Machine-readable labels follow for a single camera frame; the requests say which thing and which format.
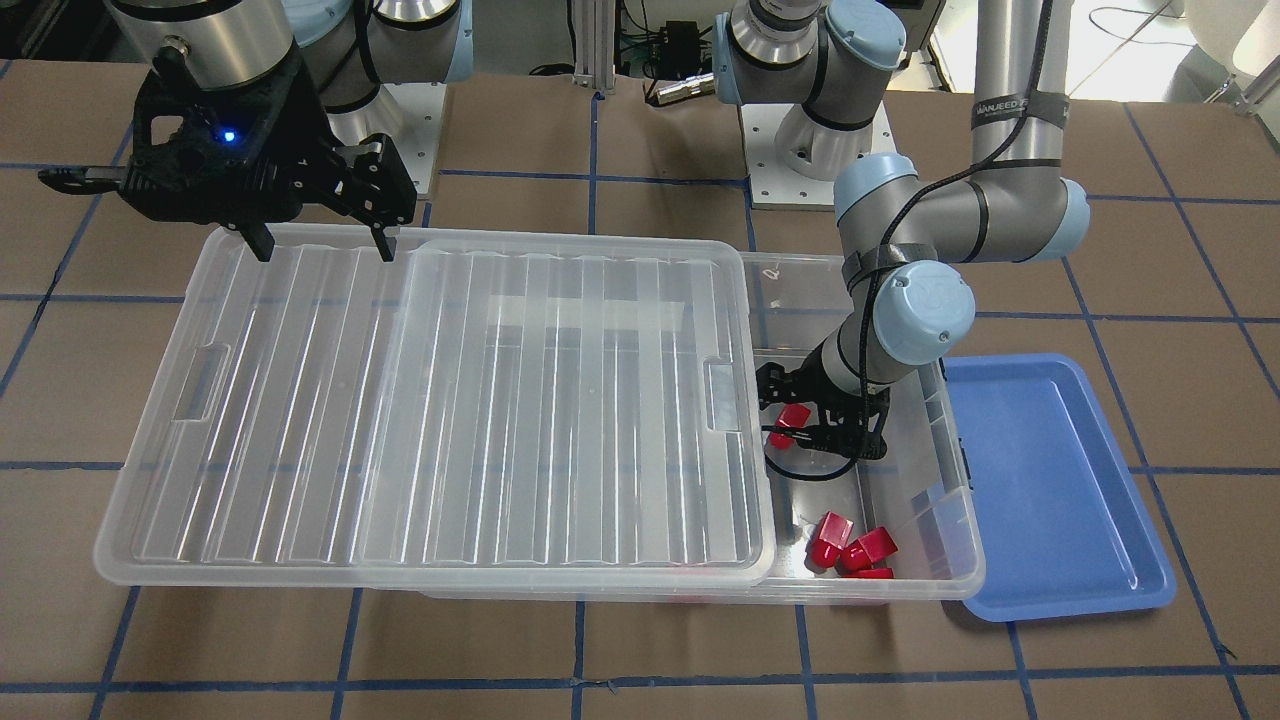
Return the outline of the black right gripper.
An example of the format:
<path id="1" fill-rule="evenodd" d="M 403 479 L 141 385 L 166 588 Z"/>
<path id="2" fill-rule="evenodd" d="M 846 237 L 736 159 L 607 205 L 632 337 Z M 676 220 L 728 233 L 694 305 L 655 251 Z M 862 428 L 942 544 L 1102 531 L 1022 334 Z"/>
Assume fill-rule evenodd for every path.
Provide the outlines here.
<path id="1" fill-rule="evenodd" d="M 342 143 L 296 46 L 259 78 L 221 88 L 197 85 L 192 51 L 161 46 L 132 129 L 125 164 L 54 167 L 38 179 L 60 193 L 118 193 L 151 220 L 242 231 L 261 263 L 275 249 L 268 224 L 307 204 L 370 227 L 384 263 L 396 259 L 397 225 L 415 214 L 417 192 L 393 138 Z"/>

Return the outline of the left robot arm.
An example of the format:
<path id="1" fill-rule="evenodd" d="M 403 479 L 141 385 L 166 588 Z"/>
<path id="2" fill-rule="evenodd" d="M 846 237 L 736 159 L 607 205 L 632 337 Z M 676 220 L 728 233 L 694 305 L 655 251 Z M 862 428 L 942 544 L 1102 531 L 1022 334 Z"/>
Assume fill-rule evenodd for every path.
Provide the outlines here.
<path id="1" fill-rule="evenodd" d="M 716 18 L 717 97 L 786 104 L 786 163 L 833 188 L 850 315 L 803 361 L 756 373 L 760 405 L 806 405 L 804 427 L 765 430 L 850 462 L 886 455 L 890 389 L 946 355 L 977 315 L 968 263 L 1064 258 L 1091 222 L 1085 191 L 1061 172 L 1069 1 L 983 1 L 978 10 L 972 163 L 920 178 L 870 133 L 908 32 L 878 1 L 740 1 Z"/>

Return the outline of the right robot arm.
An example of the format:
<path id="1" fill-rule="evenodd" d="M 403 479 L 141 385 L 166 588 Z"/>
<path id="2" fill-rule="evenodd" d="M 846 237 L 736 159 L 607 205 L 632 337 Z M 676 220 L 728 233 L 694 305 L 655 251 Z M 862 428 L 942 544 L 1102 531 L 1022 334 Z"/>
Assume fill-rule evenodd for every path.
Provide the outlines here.
<path id="1" fill-rule="evenodd" d="M 270 231 L 320 205 L 366 225 L 384 261 L 419 191 L 385 126 L 355 118 L 396 83 L 474 72 L 468 1 L 110 1 L 148 59 L 120 167 L 38 173 L 67 195 L 115 193 L 154 222 L 216 224 L 257 260 Z"/>

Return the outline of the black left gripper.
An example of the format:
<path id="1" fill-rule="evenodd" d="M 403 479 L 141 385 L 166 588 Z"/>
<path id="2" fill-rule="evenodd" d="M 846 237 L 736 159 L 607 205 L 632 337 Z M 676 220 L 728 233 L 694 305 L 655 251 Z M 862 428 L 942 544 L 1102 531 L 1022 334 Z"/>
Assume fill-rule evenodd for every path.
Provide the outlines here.
<path id="1" fill-rule="evenodd" d="M 759 410 L 774 405 L 812 405 L 818 420 L 804 428 L 769 428 L 768 442 L 781 450 L 835 454 L 849 460 L 879 461 L 888 451 L 883 439 L 891 392 L 882 389 L 863 398 L 837 388 L 819 363 L 804 363 L 786 370 L 778 363 L 764 363 L 755 370 Z"/>

